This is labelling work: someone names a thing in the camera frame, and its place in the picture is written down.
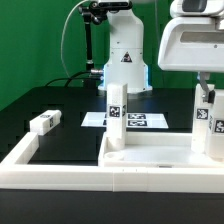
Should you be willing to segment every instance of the black table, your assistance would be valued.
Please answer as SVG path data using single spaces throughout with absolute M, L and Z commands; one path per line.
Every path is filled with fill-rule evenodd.
M 128 101 L 128 112 L 163 113 L 167 130 L 191 132 L 194 90 L 155 89 Z M 29 131 L 29 120 L 62 111 L 60 125 L 40 137 L 31 164 L 97 165 L 105 128 L 84 128 L 86 112 L 105 112 L 94 89 L 38 87 L 0 112 L 0 160 Z M 0 190 L 0 223 L 223 223 L 222 194 Z

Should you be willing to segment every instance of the green wall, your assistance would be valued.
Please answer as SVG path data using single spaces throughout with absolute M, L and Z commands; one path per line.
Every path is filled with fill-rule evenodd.
M 171 1 L 158 0 L 160 37 L 170 20 Z M 61 33 L 68 13 L 78 2 L 79 0 L 1 0 L 0 110 L 33 87 L 42 86 L 54 78 L 66 77 L 60 59 Z M 194 73 L 186 75 L 181 72 L 164 72 L 157 66 L 158 36 L 154 3 L 137 5 L 134 12 L 145 24 L 144 60 L 151 66 L 153 87 L 195 86 Z M 102 67 L 109 53 L 108 23 L 94 26 L 92 33 L 95 64 Z M 68 24 L 64 47 L 69 74 L 85 70 L 84 26 L 82 17 L 77 12 Z M 216 75 L 213 75 L 212 80 L 218 80 Z

